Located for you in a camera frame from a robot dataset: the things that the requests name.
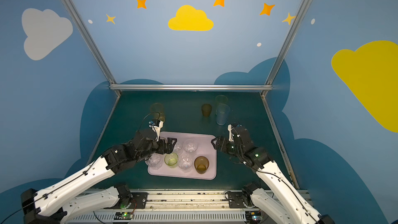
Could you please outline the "aluminium frame post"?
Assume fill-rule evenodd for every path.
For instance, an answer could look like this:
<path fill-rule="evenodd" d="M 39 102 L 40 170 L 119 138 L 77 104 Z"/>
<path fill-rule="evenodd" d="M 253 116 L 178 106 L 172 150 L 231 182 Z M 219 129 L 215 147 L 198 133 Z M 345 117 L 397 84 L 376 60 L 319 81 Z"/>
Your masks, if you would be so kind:
<path fill-rule="evenodd" d="M 105 75 L 106 79 L 108 80 L 110 86 L 115 85 L 117 82 L 110 71 L 109 66 L 106 64 L 104 57 L 102 56 L 98 46 L 96 45 L 94 39 L 92 38 L 83 18 L 81 17 L 78 9 L 76 8 L 73 0 L 60 0 L 64 5 L 65 9 L 69 13 L 71 19 L 73 20 L 75 26 L 77 27 L 79 33 L 83 37 L 86 45 L 88 46 L 89 50 L 91 51 L 94 59 L 96 60 L 98 66 L 100 67 L 101 71 Z"/>
<path fill-rule="evenodd" d="M 263 100 L 265 100 L 267 93 L 269 91 L 271 91 L 271 89 L 272 89 L 272 85 L 276 78 L 276 75 L 277 75 L 277 73 L 278 73 L 278 71 L 279 71 L 288 51 L 289 51 L 290 46 L 293 43 L 293 40 L 301 26 L 302 21 L 305 18 L 305 15 L 306 15 L 312 1 L 313 0 L 302 0 L 297 9 L 296 16 L 293 19 L 293 23 L 289 27 L 287 36 L 283 42 L 283 45 L 279 51 L 279 54 L 269 72 L 267 79 L 266 79 L 265 85 L 268 86 L 269 89 L 265 89 L 261 92 L 261 97 Z"/>

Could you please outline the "clear faceted glass back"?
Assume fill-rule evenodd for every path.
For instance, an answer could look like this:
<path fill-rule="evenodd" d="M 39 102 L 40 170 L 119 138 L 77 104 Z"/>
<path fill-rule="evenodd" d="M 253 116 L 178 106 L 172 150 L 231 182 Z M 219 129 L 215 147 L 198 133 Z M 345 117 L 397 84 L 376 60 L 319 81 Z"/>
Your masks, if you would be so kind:
<path fill-rule="evenodd" d="M 198 150 L 198 143 L 195 139 L 187 139 L 183 144 L 183 149 L 188 154 L 195 154 Z"/>

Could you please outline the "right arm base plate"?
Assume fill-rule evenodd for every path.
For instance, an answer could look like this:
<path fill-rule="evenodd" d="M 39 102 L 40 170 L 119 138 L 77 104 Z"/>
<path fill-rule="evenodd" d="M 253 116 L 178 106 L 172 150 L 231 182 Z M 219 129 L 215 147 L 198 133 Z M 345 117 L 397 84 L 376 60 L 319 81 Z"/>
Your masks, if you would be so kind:
<path fill-rule="evenodd" d="M 254 205 L 246 193 L 241 191 L 227 191 L 224 195 L 228 201 L 229 208 L 253 208 Z"/>

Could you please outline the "lilac plastic tray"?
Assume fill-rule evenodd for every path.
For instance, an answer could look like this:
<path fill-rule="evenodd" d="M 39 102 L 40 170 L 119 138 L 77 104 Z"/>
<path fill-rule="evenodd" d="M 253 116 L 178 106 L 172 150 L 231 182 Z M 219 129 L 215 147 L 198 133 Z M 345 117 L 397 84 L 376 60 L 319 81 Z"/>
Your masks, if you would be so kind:
<path fill-rule="evenodd" d="M 171 154 L 154 154 L 147 161 L 148 173 L 155 176 L 212 180 L 217 174 L 217 152 L 213 135 L 161 132 L 167 141 L 175 141 Z"/>

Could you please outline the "green faceted glass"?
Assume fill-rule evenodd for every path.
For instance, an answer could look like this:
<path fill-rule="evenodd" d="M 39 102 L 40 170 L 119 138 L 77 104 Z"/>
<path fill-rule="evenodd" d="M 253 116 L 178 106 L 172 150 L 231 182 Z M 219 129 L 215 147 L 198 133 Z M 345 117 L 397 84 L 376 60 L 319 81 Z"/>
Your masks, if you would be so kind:
<path fill-rule="evenodd" d="M 164 162 L 169 168 L 175 168 L 178 166 L 179 156 L 177 153 L 172 152 L 170 154 L 166 154 L 164 157 Z"/>

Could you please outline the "dark brown textured cup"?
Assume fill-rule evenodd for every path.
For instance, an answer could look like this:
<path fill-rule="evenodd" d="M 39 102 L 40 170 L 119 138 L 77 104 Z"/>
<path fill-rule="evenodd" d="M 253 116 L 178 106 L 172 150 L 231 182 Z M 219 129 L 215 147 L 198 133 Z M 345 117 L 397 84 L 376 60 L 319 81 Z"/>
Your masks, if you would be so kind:
<path fill-rule="evenodd" d="M 209 168 L 209 160 L 204 156 L 199 156 L 194 161 L 194 167 L 199 174 L 204 174 Z"/>

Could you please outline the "clear faceted glass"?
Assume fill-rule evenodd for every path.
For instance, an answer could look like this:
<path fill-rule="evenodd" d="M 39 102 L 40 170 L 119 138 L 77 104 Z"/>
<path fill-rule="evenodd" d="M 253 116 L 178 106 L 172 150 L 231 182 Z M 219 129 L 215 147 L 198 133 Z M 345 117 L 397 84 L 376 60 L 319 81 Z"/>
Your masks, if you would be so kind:
<path fill-rule="evenodd" d="M 183 144 L 183 149 L 188 154 L 195 154 L 198 150 L 198 143 L 195 139 L 187 139 Z"/>
<path fill-rule="evenodd" d="M 183 153 L 183 143 L 182 142 L 177 142 L 174 146 L 173 152 L 178 154 L 179 156 Z"/>
<path fill-rule="evenodd" d="M 158 153 L 154 153 L 148 159 L 145 160 L 148 169 L 158 170 L 162 167 L 164 163 L 164 158 Z"/>
<path fill-rule="evenodd" d="M 194 159 L 191 154 L 183 153 L 179 156 L 178 167 L 184 172 L 190 172 L 194 164 Z"/>

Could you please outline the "back horizontal aluminium bar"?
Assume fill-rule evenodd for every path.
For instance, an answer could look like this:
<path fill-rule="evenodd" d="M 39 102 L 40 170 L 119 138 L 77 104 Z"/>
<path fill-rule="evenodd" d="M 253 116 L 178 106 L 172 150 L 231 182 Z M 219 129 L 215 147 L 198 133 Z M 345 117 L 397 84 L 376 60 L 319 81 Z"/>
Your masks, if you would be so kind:
<path fill-rule="evenodd" d="M 138 85 L 111 84 L 111 90 L 121 91 L 271 91 L 271 85 Z"/>

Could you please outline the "small dark brown cup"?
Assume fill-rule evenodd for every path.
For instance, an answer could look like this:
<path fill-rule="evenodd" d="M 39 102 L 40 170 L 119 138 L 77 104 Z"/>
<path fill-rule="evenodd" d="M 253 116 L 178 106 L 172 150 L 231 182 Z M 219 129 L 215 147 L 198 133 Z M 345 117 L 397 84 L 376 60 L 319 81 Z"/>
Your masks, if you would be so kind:
<path fill-rule="evenodd" d="M 210 104 L 203 104 L 201 111 L 204 117 L 209 117 L 212 112 L 212 106 Z"/>

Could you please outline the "left green circuit board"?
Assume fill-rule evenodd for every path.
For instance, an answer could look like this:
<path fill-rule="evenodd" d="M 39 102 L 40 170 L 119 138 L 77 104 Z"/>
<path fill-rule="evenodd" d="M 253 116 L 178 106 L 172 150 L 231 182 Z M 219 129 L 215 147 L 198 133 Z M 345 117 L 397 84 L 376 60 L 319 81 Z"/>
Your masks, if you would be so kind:
<path fill-rule="evenodd" d="M 134 217 L 133 212 L 116 212 L 114 215 L 114 221 L 116 220 L 128 221 L 132 220 L 133 217 Z"/>

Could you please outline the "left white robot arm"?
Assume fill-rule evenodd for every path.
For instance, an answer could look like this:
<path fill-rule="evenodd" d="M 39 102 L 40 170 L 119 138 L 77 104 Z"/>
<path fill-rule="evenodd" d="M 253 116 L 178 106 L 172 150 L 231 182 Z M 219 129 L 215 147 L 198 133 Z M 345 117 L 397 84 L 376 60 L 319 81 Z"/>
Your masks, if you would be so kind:
<path fill-rule="evenodd" d="M 68 178 L 42 190 L 29 189 L 21 194 L 23 221 L 26 224 L 63 224 L 86 212 L 101 208 L 128 208 L 135 205 L 125 184 L 102 192 L 80 196 L 97 183 L 133 168 L 154 153 L 173 152 L 176 138 L 161 138 L 159 131 L 137 131 L 127 143 L 114 145 L 95 161 Z"/>

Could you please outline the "left aluminium frame post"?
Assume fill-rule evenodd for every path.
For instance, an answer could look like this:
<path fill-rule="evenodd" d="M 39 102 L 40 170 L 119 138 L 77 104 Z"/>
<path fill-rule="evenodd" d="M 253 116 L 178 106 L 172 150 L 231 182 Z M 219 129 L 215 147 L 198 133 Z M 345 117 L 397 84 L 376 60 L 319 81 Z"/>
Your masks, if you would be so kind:
<path fill-rule="evenodd" d="M 105 75 L 106 79 L 108 80 L 110 86 L 115 85 L 117 82 L 110 71 L 109 66 L 106 64 L 104 57 L 102 56 L 98 46 L 96 45 L 94 39 L 92 38 L 83 18 L 81 17 L 78 9 L 76 8 L 73 0 L 60 0 L 64 5 L 65 9 L 69 13 L 71 19 L 73 20 L 75 26 L 77 27 L 79 33 L 83 37 L 86 45 L 88 46 L 89 50 L 91 51 L 94 59 L 96 60 L 98 66 L 100 67 L 101 71 Z"/>

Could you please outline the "tall pale green glass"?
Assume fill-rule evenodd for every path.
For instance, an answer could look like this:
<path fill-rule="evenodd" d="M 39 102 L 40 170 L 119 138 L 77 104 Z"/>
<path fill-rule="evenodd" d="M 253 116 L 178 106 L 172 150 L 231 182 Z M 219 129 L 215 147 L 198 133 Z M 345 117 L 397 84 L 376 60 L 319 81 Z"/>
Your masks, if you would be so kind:
<path fill-rule="evenodd" d="M 228 97 L 223 94 L 220 94 L 215 97 L 215 100 L 216 100 L 215 106 L 218 107 L 220 104 L 227 104 Z"/>

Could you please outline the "right green circuit board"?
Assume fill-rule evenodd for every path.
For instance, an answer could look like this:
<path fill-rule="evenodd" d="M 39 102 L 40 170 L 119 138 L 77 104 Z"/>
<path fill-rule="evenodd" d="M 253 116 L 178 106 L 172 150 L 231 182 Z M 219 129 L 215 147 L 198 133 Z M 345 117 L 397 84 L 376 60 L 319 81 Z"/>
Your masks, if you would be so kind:
<path fill-rule="evenodd" d="M 259 224 L 263 220 L 263 216 L 259 211 L 245 212 L 246 224 Z"/>

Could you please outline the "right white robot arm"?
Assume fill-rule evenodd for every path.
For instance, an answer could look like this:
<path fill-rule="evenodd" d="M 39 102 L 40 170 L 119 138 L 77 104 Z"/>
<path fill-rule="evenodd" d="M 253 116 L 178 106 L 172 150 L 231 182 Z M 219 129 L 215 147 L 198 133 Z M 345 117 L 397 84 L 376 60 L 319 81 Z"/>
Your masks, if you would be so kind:
<path fill-rule="evenodd" d="M 266 149 L 253 143 L 244 126 L 230 124 L 228 131 L 228 138 L 219 136 L 211 140 L 213 148 L 238 158 L 240 163 L 255 172 L 278 199 L 275 201 L 264 189 L 250 184 L 243 188 L 250 203 L 278 224 L 334 223 L 329 215 L 321 215 L 299 194 Z"/>

